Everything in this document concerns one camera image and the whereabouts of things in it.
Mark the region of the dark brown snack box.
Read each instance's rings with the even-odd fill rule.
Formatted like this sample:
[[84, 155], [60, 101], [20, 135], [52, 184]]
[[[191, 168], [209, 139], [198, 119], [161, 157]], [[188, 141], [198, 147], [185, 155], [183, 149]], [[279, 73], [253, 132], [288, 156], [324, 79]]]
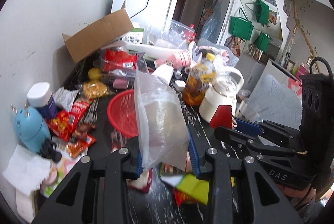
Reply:
[[231, 105], [220, 105], [213, 115], [209, 125], [213, 129], [225, 127], [234, 130], [237, 124], [232, 115]]

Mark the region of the clear plastic zip bag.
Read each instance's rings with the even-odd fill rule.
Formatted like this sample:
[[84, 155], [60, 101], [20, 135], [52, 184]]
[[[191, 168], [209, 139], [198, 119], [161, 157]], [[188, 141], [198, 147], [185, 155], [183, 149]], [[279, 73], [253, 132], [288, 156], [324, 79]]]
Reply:
[[162, 79], [137, 71], [134, 101], [142, 166], [186, 169], [189, 133], [177, 93]]

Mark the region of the red plastic basket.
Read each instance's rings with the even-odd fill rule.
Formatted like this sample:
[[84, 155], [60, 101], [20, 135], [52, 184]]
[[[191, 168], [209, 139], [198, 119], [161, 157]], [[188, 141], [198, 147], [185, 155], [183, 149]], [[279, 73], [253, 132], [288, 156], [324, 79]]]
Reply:
[[108, 104], [107, 116], [113, 128], [126, 138], [138, 136], [134, 90], [125, 90], [114, 96]]

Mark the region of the blue robot figure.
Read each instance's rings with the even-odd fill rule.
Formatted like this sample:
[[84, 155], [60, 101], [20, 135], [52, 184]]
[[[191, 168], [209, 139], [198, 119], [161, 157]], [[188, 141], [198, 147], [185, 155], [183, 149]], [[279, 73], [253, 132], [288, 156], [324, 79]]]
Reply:
[[50, 140], [49, 128], [38, 110], [27, 104], [17, 109], [11, 105], [14, 115], [14, 129], [21, 142], [31, 151], [39, 154], [45, 140]]

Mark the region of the clear plastic tray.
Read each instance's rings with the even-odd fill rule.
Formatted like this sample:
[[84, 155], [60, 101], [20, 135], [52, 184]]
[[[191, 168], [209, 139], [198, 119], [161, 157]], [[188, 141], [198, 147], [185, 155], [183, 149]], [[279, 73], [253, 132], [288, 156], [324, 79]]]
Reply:
[[133, 70], [129, 69], [117, 69], [113, 70], [111, 72], [103, 72], [101, 70], [101, 55], [103, 51], [100, 54], [100, 57], [93, 62], [94, 67], [97, 67], [101, 71], [101, 79], [100, 81], [104, 84], [107, 85], [112, 85], [115, 81], [124, 81], [127, 84], [133, 83], [135, 81], [135, 77], [137, 74], [137, 71], [143, 72], [143, 73], [148, 73], [148, 67], [147, 67], [147, 62], [145, 61], [144, 52], [137, 52], [134, 54], [137, 54], [137, 63], [136, 67]]

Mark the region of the pink panda paper cup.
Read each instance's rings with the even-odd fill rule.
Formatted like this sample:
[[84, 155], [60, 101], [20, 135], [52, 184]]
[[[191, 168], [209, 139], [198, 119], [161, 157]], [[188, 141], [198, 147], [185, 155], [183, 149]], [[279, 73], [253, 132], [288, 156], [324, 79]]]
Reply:
[[156, 68], [163, 64], [166, 64], [176, 70], [188, 67], [191, 65], [191, 63], [192, 57], [187, 50], [175, 51], [168, 54], [166, 57], [162, 57], [154, 61], [154, 65]]

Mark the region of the red bag in tray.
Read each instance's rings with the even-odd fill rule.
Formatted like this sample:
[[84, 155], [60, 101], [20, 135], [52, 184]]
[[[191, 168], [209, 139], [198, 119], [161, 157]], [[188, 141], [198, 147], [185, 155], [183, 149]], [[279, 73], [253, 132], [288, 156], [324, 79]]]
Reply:
[[137, 63], [137, 54], [131, 55], [125, 51], [106, 49], [101, 55], [101, 70], [111, 72], [117, 69], [133, 70]]

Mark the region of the yellow snack clear bag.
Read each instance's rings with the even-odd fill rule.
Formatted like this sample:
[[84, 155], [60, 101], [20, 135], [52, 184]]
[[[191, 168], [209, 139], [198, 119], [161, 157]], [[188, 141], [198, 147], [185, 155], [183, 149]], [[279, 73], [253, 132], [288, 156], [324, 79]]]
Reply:
[[92, 80], [81, 85], [80, 94], [85, 99], [97, 99], [108, 96], [110, 94], [110, 89], [104, 83]]

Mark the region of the white cap blue jar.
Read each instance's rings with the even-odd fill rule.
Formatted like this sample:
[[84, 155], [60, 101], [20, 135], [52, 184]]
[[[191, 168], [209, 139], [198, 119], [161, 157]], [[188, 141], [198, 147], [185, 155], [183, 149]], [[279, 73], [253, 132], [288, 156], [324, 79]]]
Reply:
[[36, 108], [44, 119], [51, 120], [57, 116], [58, 111], [49, 83], [33, 84], [27, 93], [27, 100], [29, 105]]

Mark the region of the green tote bag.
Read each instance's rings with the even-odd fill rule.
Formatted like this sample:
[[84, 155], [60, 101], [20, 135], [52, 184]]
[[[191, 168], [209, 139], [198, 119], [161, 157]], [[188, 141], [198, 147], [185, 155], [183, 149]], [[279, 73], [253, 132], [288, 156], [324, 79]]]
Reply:
[[230, 17], [229, 33], [234, 37], [250, 40], [254, 26], [248, 19], [247, 15], [241, 7], [238, 9], [238, 16]]

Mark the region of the white refrigerator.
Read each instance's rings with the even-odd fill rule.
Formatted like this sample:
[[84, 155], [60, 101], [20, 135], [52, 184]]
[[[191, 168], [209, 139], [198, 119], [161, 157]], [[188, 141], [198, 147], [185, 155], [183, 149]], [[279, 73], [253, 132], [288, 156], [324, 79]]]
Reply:
[[111, 11], [124, 8], [134, 25], [152, 31], [166, 31], [170, 25], [177, 0], [113, 0]]

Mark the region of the red orange snack packet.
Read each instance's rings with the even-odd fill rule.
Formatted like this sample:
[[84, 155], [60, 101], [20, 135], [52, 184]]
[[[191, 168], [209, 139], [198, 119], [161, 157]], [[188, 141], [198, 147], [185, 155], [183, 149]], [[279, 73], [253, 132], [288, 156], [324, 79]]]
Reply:
[[178, 207], [184, 204], [197, 204], [194, 198], [176, 189], [173, 189], [173, 197]]

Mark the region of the grey leaf chair cushion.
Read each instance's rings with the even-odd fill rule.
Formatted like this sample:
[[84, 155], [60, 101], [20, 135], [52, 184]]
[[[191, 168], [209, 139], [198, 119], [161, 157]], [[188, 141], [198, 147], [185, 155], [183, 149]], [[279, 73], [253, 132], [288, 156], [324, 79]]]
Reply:
[[249, 104], [260, 108], [259, 117], [298, 129], [302, 118], [302, 103], [296, 92], [265, 75], [249, 97]]

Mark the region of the red packets pile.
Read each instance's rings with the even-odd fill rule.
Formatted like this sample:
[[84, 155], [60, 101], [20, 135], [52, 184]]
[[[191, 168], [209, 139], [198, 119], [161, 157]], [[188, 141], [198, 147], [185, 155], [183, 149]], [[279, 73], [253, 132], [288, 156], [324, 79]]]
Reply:
[[78, 157], [96, 142], [91, 132], [96, 126], [91, 123], [79, 123], [88, 111], [91, 101], [77, 99], [70, 111], [61, 110], [55, 118], [46, 123], [58, 138], [66, 142], [66, 150], [71, 158]]

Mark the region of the lime green white pouch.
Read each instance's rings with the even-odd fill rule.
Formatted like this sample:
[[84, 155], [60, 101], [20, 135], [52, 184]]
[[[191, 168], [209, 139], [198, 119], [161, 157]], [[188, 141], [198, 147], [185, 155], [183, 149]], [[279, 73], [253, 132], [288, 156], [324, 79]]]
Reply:
[[207, 205], [209, 182], [199, 180], [193, 174], [174, 174], [160, 176], [162, 182], [194, 198], [198, 204]]

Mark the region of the white cylinder roll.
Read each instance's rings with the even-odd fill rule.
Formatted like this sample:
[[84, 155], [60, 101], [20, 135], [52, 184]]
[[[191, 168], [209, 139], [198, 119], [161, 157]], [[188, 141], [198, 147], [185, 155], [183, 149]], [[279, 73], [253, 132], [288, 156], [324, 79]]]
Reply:
[[172, 66], [168, 66], [167, 64], [160, 65], [152, 73], [153, 76], [158, 77], [161, 81], [166, 83], [166, 85], [170, 84], [173, 74], [174, 74], [174, 68]]

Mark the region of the glass cartoon mug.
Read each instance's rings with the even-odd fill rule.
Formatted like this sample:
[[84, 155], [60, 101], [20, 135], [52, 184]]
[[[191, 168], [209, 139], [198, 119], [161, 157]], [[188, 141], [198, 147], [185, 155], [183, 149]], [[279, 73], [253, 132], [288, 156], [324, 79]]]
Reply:
[[260, 108], [254, 103], [250, 103], [248, 98], [244, 98], [239, 104], [235, 116], [248, 122], [263, 122], [260, 115], [267, 111], [269, 107]]

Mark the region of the white maroon snack bag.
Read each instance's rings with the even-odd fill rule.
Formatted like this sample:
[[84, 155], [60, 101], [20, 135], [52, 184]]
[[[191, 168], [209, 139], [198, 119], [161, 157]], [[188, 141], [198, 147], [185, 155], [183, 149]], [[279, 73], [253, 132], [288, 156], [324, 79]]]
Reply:
[[148, 193], [152, 183], [152, 169], [144, 170], [137, 180], [127, 179], [127, 186]]

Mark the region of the orange drink bottle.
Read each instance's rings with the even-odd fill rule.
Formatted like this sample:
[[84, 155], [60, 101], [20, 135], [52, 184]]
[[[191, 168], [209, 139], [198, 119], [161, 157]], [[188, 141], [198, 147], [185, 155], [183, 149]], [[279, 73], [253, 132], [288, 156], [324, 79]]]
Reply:
[[190, 70], [182, 92], [182, 98], [189, 106], [201, 104], [209, 83], [216, 77], [214, 59], [214, 54], [207, 53], [205, 58]]

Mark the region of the cardboard box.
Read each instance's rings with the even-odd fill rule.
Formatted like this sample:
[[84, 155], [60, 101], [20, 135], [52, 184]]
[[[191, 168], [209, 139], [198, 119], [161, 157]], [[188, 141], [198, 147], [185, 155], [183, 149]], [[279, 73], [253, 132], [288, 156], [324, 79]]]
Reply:
[[65, 46], [75, 63], [112, 43], [133, 29], [133, 24], [123, 8], [88, 25], [73, 36], [63, 34]]

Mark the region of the yellow lemon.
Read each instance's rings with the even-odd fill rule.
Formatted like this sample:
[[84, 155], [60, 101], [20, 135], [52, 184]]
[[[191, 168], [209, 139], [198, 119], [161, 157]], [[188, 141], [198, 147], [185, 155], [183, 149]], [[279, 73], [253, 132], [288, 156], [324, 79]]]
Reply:
[[90, 80], [100, 80], [101, 79], [101, 71], [97, 67], [93, 67], [88, 71], [88, 78]]

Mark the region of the crumpled white tissue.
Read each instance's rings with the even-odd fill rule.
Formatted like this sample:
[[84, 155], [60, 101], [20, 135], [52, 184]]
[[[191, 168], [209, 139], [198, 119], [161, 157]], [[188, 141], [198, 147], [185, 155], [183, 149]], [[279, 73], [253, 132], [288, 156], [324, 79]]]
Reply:
[[24, 196], [40, 189], [41, 183], [49, 176], [52, 162], [17, 145], [9, 164], [3, 171], [4, 178]]

